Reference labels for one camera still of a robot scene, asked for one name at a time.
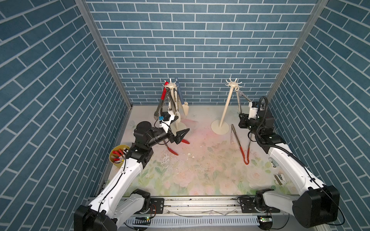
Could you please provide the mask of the red ring steel tongs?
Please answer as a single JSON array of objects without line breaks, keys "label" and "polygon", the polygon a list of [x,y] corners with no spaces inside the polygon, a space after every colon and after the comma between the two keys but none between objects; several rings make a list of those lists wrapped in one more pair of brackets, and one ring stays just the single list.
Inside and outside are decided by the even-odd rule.
[{"label": "red ring steel tongs", "polygon": [[167,89],[166,89],[166,86],[168,85],[169,83],[166,81],[165,84],[164,84],[164,88],[163,88],[163,91],[162,91],[162,95],[161,95],[161,98],[159,100],[159,104],[157,106],[157,109],[154,113],[154,119],[158,119],[159,116],[160,116],[160,110],[162,109],[163,107],[163,104],[164,104],[164,101],[165,101],[165,97],[166,97],[166,94],[167,94]]}]

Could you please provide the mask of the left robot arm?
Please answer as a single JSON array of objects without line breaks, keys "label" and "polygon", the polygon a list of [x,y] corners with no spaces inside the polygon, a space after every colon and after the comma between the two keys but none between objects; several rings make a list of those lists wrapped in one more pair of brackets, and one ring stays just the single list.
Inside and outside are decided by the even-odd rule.
[{"label": "left robot arm", "polygon": [[155,128],[148,121],[140,122],[134,130],[135,142],[125,155],[118,173],[105,189],[87,206],[79,206],[74,213],[75,231],[116,231],[128,218],[139,211],[146,212],[150,193],[135,190],[120,203],[133,180],[142,172],[153,155],[152,147],[164,140],[180,144],[189,129],[172,133],[167,122]]}]

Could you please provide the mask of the steel tongs red handles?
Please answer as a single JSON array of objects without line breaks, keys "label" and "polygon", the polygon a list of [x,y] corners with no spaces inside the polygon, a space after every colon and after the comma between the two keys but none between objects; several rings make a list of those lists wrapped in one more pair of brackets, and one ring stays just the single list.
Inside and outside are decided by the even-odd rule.
[{"label": "steel tongs red handles", "polygon": [[242,155],[243,162],[244,162],[245,165],[249,165],[249,163],[250,163],[250,150],[251,150],[250,147],[251,147],[251,143],[252,143],[252,140],[251,140],[249,134],[247,135],[247,137],[248,137],[248,145],[247,145],[247,149],[244,150],[244,148],[242,147],[242,144],[241,144],[241,140],[240,140],[240,138],[237,134],[235,126],[233,124],[231,125],[230,144],[236,143],[238,145],[238,148],[240,150],[240,153]]}]

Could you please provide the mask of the cream silicone steel tongs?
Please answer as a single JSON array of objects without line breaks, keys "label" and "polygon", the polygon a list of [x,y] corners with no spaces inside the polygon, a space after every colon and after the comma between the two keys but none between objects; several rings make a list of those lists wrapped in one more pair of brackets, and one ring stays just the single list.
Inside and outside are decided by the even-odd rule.
[{"label": "cream silicone steel tongs", "polygon": [[181,115],[179,113],[179,103],[178,103],[178,96],[177,96],[177,90],[176,89],[171,89],[171,97],[172,97],[172,100],[173,100],[172,111],[174,112],[175,116],[178,117],[178,119],[176,120],[176,123],[180,123],[181,122]]}]

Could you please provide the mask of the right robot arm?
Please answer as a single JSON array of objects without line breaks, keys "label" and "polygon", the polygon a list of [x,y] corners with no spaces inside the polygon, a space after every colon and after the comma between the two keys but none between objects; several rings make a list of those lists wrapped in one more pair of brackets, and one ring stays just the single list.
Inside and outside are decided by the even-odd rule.
[{"label": "right robot arm", "polygon": [[256,143],[278,164],[298,190],[297,196],[279,193],[273,189],[258,190],[254,207],[268,213],[275,208],[294,216],[305,228],[323,224],[335,225],[339,208],[340,193],[334,186],[327,186],[295,156],[284,139],[274,132],[275,119],[269,109],[268,99],[249,102],[249,112],[239,114],[239,127],[248,129]]}]

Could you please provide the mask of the blue wooden tip tongs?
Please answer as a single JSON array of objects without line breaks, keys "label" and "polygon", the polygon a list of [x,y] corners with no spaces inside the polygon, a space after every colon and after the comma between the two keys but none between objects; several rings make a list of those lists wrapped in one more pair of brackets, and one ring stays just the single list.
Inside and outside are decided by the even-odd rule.
[{"label": "blue wooden tip tongs", "polygon": [[181,90],[181,86],[180,86],[180,81],[179,81],[178,78],[175,79],[175,83],[177,85],[178,95],[179,95],[179,98],[180,98],[180,102],[181,102],[181,105],[182,105],[182,109],[183,109],[184,115],[188,115],[188,113],[189,113],[189,105],[184,100],[184,96],[182,94],[182,90]]}]

